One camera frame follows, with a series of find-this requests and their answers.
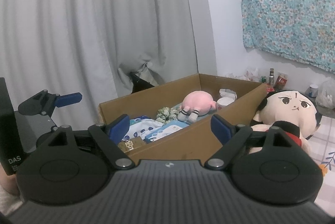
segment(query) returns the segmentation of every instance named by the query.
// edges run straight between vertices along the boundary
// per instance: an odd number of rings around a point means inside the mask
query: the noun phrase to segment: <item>white wall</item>
[[[247,66],[258,67],[263,75],[275,71],[289,75],[288,89],[304,91],[311,83],[320,85],[334,75],[316,67],[258,50],[247,51],[242,40],[241,0],[208,0],[212,18],[217,73],[242,75]]]

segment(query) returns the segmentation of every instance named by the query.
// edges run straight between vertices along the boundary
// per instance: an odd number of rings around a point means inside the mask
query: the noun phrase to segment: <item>doll eye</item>
[[[303,108],[308,108],[310,106],[310,104],[308,104],[306,101],[301,101],[301,106]]]
[[[288,97],[280,97],[280,98],[282,98],[284,104],[288,104],[290,102],[290,99]]]

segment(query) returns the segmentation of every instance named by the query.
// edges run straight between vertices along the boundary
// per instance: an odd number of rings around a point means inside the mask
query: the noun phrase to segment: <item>wet wipes package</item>
[[[178,120],[173,120],[170,123],[167,123],[166,125],[162,126],[161,128],[153,131],[152,133],[145,136],[144,140],[146,143],[151,143],[153,141],[156,141],[160,138],[163,138],[167,135],[170,135],[171,133],[174,133],[178,130],[181,130],[185,127],[187,127],[188,124],[180,122]]]

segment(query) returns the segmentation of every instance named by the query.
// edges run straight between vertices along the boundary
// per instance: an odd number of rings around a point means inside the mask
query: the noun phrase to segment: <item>floral fabric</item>
[[[335,72],[335,0],[242,0],[243,43]]]

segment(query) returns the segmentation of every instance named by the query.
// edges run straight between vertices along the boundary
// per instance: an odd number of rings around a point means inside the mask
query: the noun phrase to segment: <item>doll face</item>
[[[259,113],[264,124],[291,122],[300,128],[300,134],[305,138],[315,132],[317,110],[307,97],[297,91],[285,91],[276,93],[267,100],[266,106]]]

